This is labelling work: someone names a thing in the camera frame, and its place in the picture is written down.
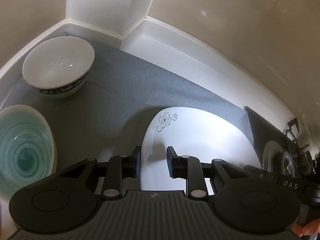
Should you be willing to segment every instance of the gray mat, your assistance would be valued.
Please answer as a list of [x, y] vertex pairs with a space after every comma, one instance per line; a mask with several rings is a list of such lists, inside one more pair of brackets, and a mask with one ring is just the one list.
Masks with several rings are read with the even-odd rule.
[[44, 115], [56, 139], [58, 170], [88, 157], [103, 162], [113, 155], [131, 154], [136, 145], [142, 145], [153, 117], [171, 106], [218, 115], [239, 128], [253, 144], [243, 109], [145, 60], [89, 43], [95, 60], [84, 86], [74, 95], [46, 99], [21, 78], [3, 106], [26, 104]]

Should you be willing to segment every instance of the bowl with blue pattern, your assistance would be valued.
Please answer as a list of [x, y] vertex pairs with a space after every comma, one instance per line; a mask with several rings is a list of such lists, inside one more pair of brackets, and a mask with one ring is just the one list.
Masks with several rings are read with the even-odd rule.
[[0, 112], [0, 198], [9, 201], [20, 188], [56, 171], [57, 153], [46, 119], [31, 106]]
[[73, 36], [56, 37], [30, 51], [22, 75], [47, 98], [65, 98], [84, 85], [94, 57], [89, 42]]

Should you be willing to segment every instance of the silver screw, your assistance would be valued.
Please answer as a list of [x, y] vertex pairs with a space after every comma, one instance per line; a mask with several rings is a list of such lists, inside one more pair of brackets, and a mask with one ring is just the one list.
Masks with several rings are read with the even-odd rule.
[[103, 194], [106, 196], [106, 197], [115, 197], [115, 196], [118, 196], [119, 195], [119, 191], [117, 191], [116, 189], [114, 188], [109, 188], [109, 189], [106, 189]]
[[207, 193], [202, 189], [194, 189], [193, 191], [191, 191], [191, 196], [196, 198], [205, 197], [206, 195]]

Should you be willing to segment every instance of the tiled wall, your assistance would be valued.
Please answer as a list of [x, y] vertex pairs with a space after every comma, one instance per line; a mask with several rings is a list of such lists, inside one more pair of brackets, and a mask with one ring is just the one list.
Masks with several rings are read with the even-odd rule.
[[320, 0], [154, 0], [148, 15], [246, 69], [305, 115], [320, 148]]
[[0, 0], [0, 68], [65, 18], [66, 0]]

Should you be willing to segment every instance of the flower design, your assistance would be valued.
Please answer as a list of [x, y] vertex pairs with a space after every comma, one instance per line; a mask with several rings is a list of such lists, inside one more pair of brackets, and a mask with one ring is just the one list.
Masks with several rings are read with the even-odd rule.
[[168, 112], [166, 112], [163, 115], [161, 115], [159, 117], [159, 122], [161, 123], [161, 126], [157, 126], [157, 131], [161, 132], [162, 129], [164, 129], [166, 126], [170, 125], [170, 119], [175, 121], [175, 120], [177, 120], [177, 117], [178, 117], [177, 114], [174, 114], [173, 118], [172, 118]]

